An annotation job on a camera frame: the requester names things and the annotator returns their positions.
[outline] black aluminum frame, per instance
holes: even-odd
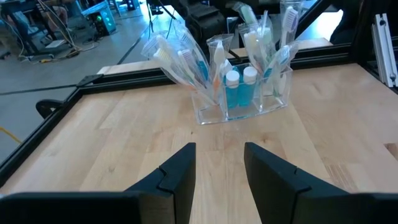
[[[363,7],[371,9],[371,6],[375,2],[376,0],[365,1]],[[357,33],[371,35],[366,29],[370,29],[371,18],[374,17],[374,13],[375,12],[372,10],[363,11],[363,15],[359,18],[359,23],[365,22],[366,26],[359,26],[356,31]],[[360,44],[371,45],[371,38],[361,39],[359,37],[360,35],[356,35],[352,44],[340,44],[300,50],[296,58],[292,60],[290,66],[294,70],[299,70],[358,63],[369,71],[368,64],[363,60],[363,58],[367,58],[368,55],[359,54],[358,51],[362,49],[358,46]],[[242,57],[241,60],[231,59],[230,61],[235,65],[249,62],[247,57]],[[10,178],[18,167],[29,157],[83,95],[170,84],[173,84],[173,82],[169,80],[159,68],[117,73],[113,75],[91,75],[85,77],[77,84],[76,89],[64,102],[55,104],[53,102],[49,103],[49,101],[39,102],[37,107],[40,108],[41,111],[44,111],[42,112],[42,116],[45,119],[17,149],[0,164],[0,187],[6,183],[7,179]],[[45,105],[53,105],[52,113],[48,112],[50,108],[46,110]]]

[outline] workbench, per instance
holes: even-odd
[[[195,142],[191,223],[260,223],[245,142],[351,193],[398,192],[397,111],[398,96],[358,64],[294,71],[288,107],[223,124],[198,125],[177,85],[83,95],[0,193],[121,191]]]

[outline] black bracket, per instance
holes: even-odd
[[[86,77],[84,77],[79,83],[77,83],[77,87],[82,87],[85,86],[87,84],[92,83],[93,81],[102,78],[104,76],[104,74],[100,74],[100,75],[88,75]]]
[[[40,100],[36,103],[36,110],[43,119],[49,117],[51,113],[63,107],[64,103],[60,100]]]

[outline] gray floor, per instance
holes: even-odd
[[[177,12],[174,15],[182,20]],[[341,12],[322,14],[299,39],[319,37],[328,39],[339,23],[341,15]],[[141,9],[123,12],[122,17],[133,18],[120,19],[119,16],[115,16],[119,24],[118,32],[101,40],[97,48],[82,52],[75,58],[35,65],[28,62],[21,63],[14,58],[0,61],[0,126],[24,140],[43,121],[35,110],[36,102],[44,98],[64,100],[73,88],[13,95],[1,95],[2,93],[76,84],[83,77],[96,74],[103,66],[116,65],[135,43],[136,46],[123,63],[147,60],[141,56],[142,47],[149,38],[149,16],[145,4],[141,5]],[[154,16],[152,19],[154,31],[169,28],[171,18],[166,13]],[[0,133],[0,162],[16,147],[17,144],[11,138]]]

